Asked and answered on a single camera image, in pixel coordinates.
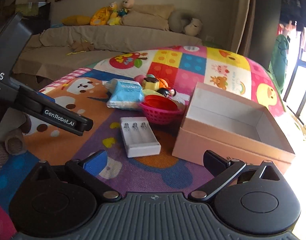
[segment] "green cloth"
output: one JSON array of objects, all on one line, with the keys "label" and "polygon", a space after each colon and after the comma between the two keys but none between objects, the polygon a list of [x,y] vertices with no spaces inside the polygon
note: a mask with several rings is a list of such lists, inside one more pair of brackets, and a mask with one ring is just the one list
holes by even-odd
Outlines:
[{"label": "green cloth", "polygon": [[268,71],[273,79],[277,89],[282,93],[287,67],[287,50],[289,48],[289,42],[287,38],[280,34],[276,37],[275,45],[273,49],[272,58],[268,66]]}]

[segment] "blanket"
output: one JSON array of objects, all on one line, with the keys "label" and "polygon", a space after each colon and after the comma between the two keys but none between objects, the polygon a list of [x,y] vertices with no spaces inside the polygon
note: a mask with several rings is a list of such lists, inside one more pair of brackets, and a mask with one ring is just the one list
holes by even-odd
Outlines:
[{"label": "blanket", "polygon": [[119,120],[143,114],[107,108],[109,92],[102,81],[131,80],[139,74],[153,74],[165,79],[183,98],[192,95],[197,82],[204,82],[258,102],[276,118],[284,114],[279,93],[264,68],[221,49],[159,48],[123,54],[92,67],[76,70],[41,90],[57,104],[91,118],[94,125],[79,137],[30,117],[32,126],[24,136],[28,152],[11,156],[0,171],[0,240],[8,240],[15,233],[8,216],[10,200],[40,159],[62,165],[72,158],[84,159],[104,149],[108,152],[108,164],[97,178],[122,194],[180,191],[187,195],[213,178],[203,166],[172,156],[181,120],[166,126],[151,126],[162,147],[160,155],[127,158]]}]

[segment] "pink plastic basket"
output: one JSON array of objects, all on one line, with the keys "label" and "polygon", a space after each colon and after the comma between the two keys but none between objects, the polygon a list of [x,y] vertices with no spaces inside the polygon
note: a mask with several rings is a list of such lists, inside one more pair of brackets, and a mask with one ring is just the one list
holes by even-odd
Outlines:
[{"label": "pink plastic basket", "polygon": [[140,103],[140,106],[148,121],[156,124],[169,124],[180,114],[183,113],[183,110],[176,110],[176,111],[162,110],[147,106],[143,103]]}]

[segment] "brown stuffed toy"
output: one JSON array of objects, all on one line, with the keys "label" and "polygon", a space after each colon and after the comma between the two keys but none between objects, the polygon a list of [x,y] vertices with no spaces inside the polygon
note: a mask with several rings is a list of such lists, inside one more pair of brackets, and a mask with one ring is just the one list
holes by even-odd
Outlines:
[{"label": "brown stuffed toy", "polygon": [[74,50],[75,53],[82,52],[82,51],[93,51],[94,45],[88,41],[73,41],[71,48]]}]

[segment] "pink cardboard box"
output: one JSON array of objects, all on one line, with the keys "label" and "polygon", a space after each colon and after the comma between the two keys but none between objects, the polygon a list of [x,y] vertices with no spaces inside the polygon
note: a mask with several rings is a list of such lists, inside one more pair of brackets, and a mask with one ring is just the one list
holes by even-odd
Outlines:
[{"label": "pink cardboard box", "polygon": [[295,157],[284,133],[265,106],[198,83],[172,155],[203,165],[206,150],[253,165],[272,160],[283,174]]}]

